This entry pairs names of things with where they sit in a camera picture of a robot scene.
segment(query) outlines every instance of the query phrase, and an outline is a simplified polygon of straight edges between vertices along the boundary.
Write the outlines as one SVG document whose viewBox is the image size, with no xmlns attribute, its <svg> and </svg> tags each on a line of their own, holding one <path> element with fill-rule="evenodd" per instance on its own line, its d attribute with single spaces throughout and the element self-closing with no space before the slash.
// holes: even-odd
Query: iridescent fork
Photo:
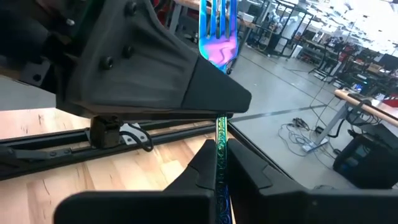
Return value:
<svg viewBox="0 0 398 224">
<path fill-rule="evenodd" d="M 236 5 L 237 0 L 230 0 L 229 29 L 226 33 L 226 0 L 221 0 L 220 27 L 217 38 L 217 0 L 212 0 L 210 15 L 210 33 L 207 33 L 207 6 L 206 0 L 200 0 L 199 15 L 199 51 L 202 57 L 210 61 L 218 69 L 226 72 L 228 62 L 232 61 L 238 54 L 238 35 L 236 30 Z M 217 142 L 217 175 L 216 175 L 216 223 L 230 224 L 231 205 L 229 203 L 228 186 L 226 183 L 226 142 L 227 142 L 227 119 L 220 116 L 216 121 Z"/>
</svg>

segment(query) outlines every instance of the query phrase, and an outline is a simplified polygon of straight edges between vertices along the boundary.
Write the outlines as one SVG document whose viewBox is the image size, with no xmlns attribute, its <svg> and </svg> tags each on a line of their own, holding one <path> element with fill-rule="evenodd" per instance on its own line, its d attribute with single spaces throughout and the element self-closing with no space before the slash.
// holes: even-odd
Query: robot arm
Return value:
<svg viewBox="0 0 398 224">
<path fill-rule="evenodd" d="M 56 94 L 68 113 L 210 119 L 249 108 L 250 92 L 169 33 L 148 0 L 6 1 L 0 17 L 3 75 Z"/>
</svg>

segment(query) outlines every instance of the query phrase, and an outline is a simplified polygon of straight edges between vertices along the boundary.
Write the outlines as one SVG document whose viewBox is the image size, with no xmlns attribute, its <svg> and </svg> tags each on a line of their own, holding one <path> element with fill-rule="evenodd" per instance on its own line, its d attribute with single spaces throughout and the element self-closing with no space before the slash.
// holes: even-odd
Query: concrete floor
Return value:
<svg viewBox="0 0 398 224">
<path fill-rule="evenodd" d="M 231 77 L 252 93 L 252 102 L 247 113 L 236 114 L 234 124 L 243 131 L 266 154 L 270 155 L 295 180 L 310 189 L 317 185 L 330 185 L 335 188 L 354 188 L 344 177 L 333 170 L 333 159 L 322 152 L 310 153 L 299 157 L 291 153 L 277 133 L 282 124 L 293 118 L 302 118 L 311 128 L 317 122 L 315 112 L 329 122 L 343 102 L 333 99 L 334 87 L 309 75 L 311 65 L 296 59 L 267 58 L 253 49 L 245 47 Z M 20 110 L 28 108 L 49 108 L 55 106 L 55 96 L 42 90 L 0 79 L 0 110 Z M 332 139 L 334 148 L 343 149 L 350 141 L 345 123 L 340 136 Z M 287 132 L 282 131 L 289 146 L 297 153 L 303 153 L 300 146 L 292 144 Z M 327 150 L 334 155 L 331 146 Z"/>
</svg>

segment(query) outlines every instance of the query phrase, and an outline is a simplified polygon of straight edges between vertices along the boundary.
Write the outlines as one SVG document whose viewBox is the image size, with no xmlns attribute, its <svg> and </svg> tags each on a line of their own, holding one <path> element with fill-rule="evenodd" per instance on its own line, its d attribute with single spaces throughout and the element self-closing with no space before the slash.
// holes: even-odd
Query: screw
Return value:
<svg viewBox="0 0 398 224">
<path fill-rule="evenodd" d="M 71 20 L 71 19 L 67 19 L 66 23 L 67 23 L 68 26 L 73 26 L 73 25 L 75 25 L 75 21 L 73 21 L 73 20 Z"/>
<path fill-rule="evenodd" d="M 123 47 L 123 57 L 131 58 L 133 51 L 134 49 L 130 45 Z"/>
<path fill-rule="evenodd" d="M 136 13 L 137 3 L 128 1 L 124 7 L 124 14 L 126 16 L 133 16 Z"/>
<path fill-rule="evenodd" d="M 105 56 L 101 59 L 99 65 L 103 70 L 110 70 L 113 67 L 113 58 Z"/>
</svg>

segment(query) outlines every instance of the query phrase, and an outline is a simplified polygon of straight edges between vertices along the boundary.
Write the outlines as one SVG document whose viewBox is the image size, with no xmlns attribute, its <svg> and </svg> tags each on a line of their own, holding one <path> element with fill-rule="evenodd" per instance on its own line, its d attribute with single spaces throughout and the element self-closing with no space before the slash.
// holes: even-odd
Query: desk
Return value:
<svg viewBox="0 0 398 224">
<path fill-rule="evenodd" d="M 329 124 L 326 126 L 326 128 L 322 131 L 322 133 L 317 137 L 317 140 L 315 140 L 315 144 L 317 146 L 320 145 L 322 140 L 329 134 L 331 129 L 336 125 L 336 123 L 342 119 L 345 118 L 346 113 L 347 113 L 347 106 L 353 107 L 357 106 L 360 104 L 358 100 L 355 100 L 354 98 L 348 96 L 349 92 L 346 90 L 335 90 L 335 96 L 344 100 L 346 103 L 340 108 L 340 110 L 337 112 L 337 114 L 333 117 L 333 119 L 329 122 Z M 372 114 L 381 120 L 387 121 L 388 123 L 392 124 L 395 127 L 398 127 L 398 119 L 391 118 L 387 114 L 390 114 L 391 116 L 394 116 L 398 118 L 398 109 L 393 108 L 389 105 L 386 105 L 380 101 L 373 100 L 372 105 L 377 105 L 377 109 L 383 111 L 380 112 L 379 110 L 374 109 L 372 106 L 368 105 L 362 105 L 361 109 L 369 114 Z"/>
<path fill-rule="evenodd" d="M 175 34 L 175 31 L 177 30 L 177 25 L 178 25 L 178 21 L 180 19 L 180 14 L 181 14 L 181 10 L 182 7 L 186 7 L 189 9 L 194 9 L 194 10 L 199 10 L 200 7 L 200 1 L 199 0 L 173 0 L 175 5 L 174 5 L 174 10 L 173 10 L 173 14 L 172 14 L 172 20 L 170 23 L 170 27 L 169 27 L 169 31 L 172 34 Z M 207 13 L 210 14 L 211 13 L 211 8 L 207 7 Z M 241 39 L 239 46 L 238 46 L 238 54 L 240 54 L 244 43 L 246 43 L 249 35 L 250 35 L 250 31 L 256 27 L 255 24 L 253 24 L 252 22 L 248 22 L 248 21 L 243 21 L 245 30 L 243 33 L 243 38 Z"/>
<path fill-rule="evenodd" d="M 90 126 L 90 120 L 55 108 L 0 111 L 0 119 L 0 139 Z M 85 190 L 162 190 L 182 173 L 203 143 L 214 137 L 215 134 L 197 136 L 155 146 L 152 152 L 140 149 L 3 180 L 0 182 L 1 223 L 52 223 L 58 203 Z"/>
</svg>

